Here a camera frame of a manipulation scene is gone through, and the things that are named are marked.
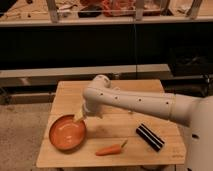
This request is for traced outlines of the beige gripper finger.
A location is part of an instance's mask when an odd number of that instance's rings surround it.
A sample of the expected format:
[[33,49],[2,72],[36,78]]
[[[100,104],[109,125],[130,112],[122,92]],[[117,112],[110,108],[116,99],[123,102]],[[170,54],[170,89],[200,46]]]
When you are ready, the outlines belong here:
[[74,121],[80,122],[85,119],[85,112],[82,108],[79,109],[79,111],[74,115]]

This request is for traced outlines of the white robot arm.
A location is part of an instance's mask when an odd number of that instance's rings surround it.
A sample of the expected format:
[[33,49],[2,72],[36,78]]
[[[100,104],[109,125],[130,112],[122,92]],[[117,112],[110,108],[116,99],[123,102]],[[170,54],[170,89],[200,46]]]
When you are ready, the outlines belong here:
[[191,137],[185,170],[213,171],[213,96],[116,90],[111,88],[111,81],[105,75],[95,76],[82,96],[84,102],[74,115],[75,121],[95,116],[102,105],[108,105],[187,126]]

